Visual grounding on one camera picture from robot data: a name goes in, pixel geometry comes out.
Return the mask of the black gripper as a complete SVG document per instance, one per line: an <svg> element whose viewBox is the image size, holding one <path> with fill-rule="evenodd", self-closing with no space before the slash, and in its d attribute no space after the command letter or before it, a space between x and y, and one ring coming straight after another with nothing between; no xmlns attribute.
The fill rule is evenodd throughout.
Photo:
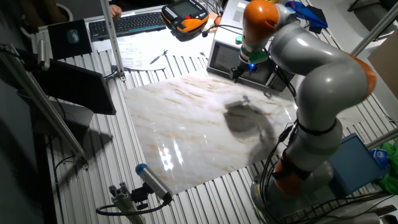
<svg viewBox="0 0 398 224"><path fill-rule="evenodd" d="M257 72L259 66L255 63L246 63L243 61L239 62L236 68L232 68L229 77L232 81L237 82L238 77L247 76L250 77L253 73Z"/></svg>

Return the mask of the operator bare hand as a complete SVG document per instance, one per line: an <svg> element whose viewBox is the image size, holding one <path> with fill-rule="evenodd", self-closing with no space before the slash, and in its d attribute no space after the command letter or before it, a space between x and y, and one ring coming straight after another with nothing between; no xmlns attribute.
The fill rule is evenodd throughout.
<svg viewBox="0 0 398 224"><path fill-rule="evenodd" d="M119 18L123 12L123 10L115 4L110 5L109 8L113 19Z"/></svg>

